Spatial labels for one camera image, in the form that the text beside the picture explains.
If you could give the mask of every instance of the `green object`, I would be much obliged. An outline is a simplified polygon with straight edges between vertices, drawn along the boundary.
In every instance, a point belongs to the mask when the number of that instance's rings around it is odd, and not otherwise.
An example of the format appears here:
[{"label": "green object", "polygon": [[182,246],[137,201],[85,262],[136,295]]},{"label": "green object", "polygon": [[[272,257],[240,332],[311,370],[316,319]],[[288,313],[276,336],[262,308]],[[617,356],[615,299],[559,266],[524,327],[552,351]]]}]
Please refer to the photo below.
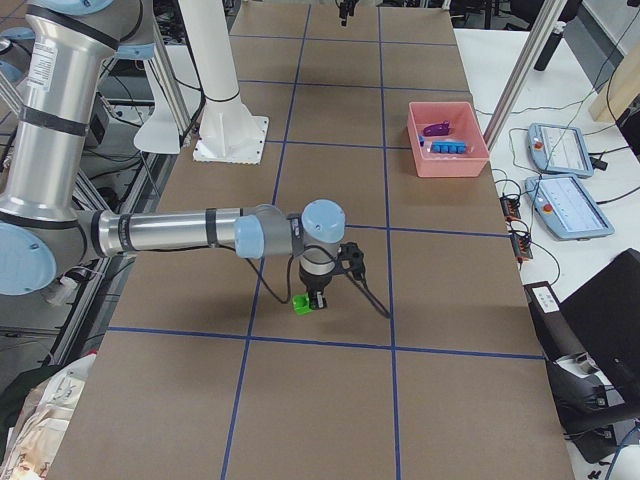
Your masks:
[{"label": "green object", "polygon": [[294,295],[292,299],[293,311],[298,315],[306,315],[313,312],[313,309],[309,306],[309,295]]}]

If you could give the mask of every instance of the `pink tray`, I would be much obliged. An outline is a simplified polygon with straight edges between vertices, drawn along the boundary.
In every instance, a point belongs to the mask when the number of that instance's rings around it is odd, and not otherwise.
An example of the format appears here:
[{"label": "pink tray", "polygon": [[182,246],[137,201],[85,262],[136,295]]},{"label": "pink tray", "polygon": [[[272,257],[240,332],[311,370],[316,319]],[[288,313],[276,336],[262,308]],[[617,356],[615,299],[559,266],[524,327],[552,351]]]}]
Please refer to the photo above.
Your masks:
[{"label": "pink tray", "polygon": [[[418,135],[422,135],[424,127],[446,120],[450,122],[449,135],[425,137],[421,147]],[[407,130],[419,177],[477,177],[489,161],[489,150],[468,102],[411,102]],[[465,142],[467,150],[465,153],[430,151],[431,142],[443,140]]]}]

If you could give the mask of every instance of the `white label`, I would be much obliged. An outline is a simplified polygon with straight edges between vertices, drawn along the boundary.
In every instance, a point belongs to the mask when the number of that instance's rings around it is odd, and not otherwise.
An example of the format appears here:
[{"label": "white label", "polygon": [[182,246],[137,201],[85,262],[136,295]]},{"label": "white label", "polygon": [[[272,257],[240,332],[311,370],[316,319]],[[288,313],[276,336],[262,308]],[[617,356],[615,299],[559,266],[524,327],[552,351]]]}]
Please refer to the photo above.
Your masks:
[{"label": "white label", "polygon": [[44,43],[36,42],[31,55],[31,67],[29,67],[27,85],[31,88],[48,92],[49,87],[51,87],[57,56],[58,49],[56,47],[49,47]]},{"label": "white label", "polygon": [[551,290],[547,287],[536,287],[532,289],[533,294],[538,299],[538,303],[542,307],[544,313],[558,312],[560,307],[556,303],[556,299],[553,298]]}]

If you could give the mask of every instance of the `office chair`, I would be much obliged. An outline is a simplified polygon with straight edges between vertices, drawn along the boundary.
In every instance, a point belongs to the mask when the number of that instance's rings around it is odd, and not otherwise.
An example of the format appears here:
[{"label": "office chair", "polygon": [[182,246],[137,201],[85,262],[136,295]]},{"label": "office chair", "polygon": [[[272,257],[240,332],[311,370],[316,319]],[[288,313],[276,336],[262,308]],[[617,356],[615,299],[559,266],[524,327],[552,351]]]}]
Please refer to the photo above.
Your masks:
[{"label": "office chair", "polygon": [[[525,30],[531,30],[533,22],[536,21],[538,12],[540,12],[543,3],[544,0],[511,0],[511,14],[527,22],[528,26]],[[582,5],[582,0],[569,0],[562,10],[560,18],[558,20],[569,22],[576,18],[580,5]],[[523,29],[521,27],[508,23],[507,30]]]}]

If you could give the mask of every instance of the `black band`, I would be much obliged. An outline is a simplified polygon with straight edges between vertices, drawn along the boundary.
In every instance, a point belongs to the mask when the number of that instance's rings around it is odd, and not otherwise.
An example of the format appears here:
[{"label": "black band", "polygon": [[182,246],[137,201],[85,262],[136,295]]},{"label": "black band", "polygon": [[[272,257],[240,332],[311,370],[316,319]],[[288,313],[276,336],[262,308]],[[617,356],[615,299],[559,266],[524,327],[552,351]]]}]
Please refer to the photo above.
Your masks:
[{"label": "black band", "polygon": [[65,120],[64,118],[27,107],[26,105],[23,105],[20,110],[20,120],[35,125],[36,127],[48,128],[49,130],[68,133],[69,135],[76,135],[78,137],[86,136],[89,130],[89,125],[86,123]]},{"label": "black band", "polygon": [[204,225],[207,229],[207,243],[214,247],[219,246],[218,231],[216,229],[216,212],[215,208],[207,208],[204,213]]},{"label": "black band", "polygon": [[142,17],[144,16],[144,5],[142,5],[142,0],[138,0],[138,5],[140,7],[138,9],[138,21],[136,22],[136,25],[131,29],[131,31],[120,39],[120,42],[126,42],[131,37],[133,37],[138,32],[140,25],[142,25]]},{"label": "black band", "polygon": [[78,225],[78,220],[68,220],[64,222],[57,222],[55,220],[33,220],[5,212],[0,212],[0,220],[17,227],[39,228],[41,230],[66,230],[68,228],[75,228]]},{"label": "black band", "polygon": [[29,5],[27,7],[27,15],[34,15],[36,17],[45,18],[47,20],[51,20],[63,27],[67,27],[74,32],[81,33],[82,35],[86,35],[87,37],[93,38],[100,43],[105,44],[107,47],[117,50],[120,42],[106,33],[101,32],[100,30],[96,30],[89,25],[86,25],[78,20],[75,20],[71,17],[63,15],[61,13],[56,13],[53,10],[49,10],[48,8],[39,7],[37,5]]},{"label": "black band", "polygon": [[135,252],[136,249],[131,243],[131,232],[129,226],[131,225],[131,214],[127,213],[120,216],[118,220],[118,238],[120,239],[120,245],[123,252]]},{"label": "black band", "polygon": [[100,245],[100,217],[102,212],[95,212],[91,219],[91,245],[93,250],[102,258],[106,257],[102,245]]},{"label": "black band", "polygon": [[238,93],[236,93],[233,97],[229,97],[229,98],[226,98],[226,99],[224,99],[224,100],[216,100],[215,98],[207,97],[206,95],[205,95],[205,98],[206,98],[207,100],[211,100],[212,102],[216,102],[216,103],[224,103],[224,102],[230,102],[231,100],[233,100],[234,98],[236,98],[238,95],[240,95],[240,90],[238,90]]}]

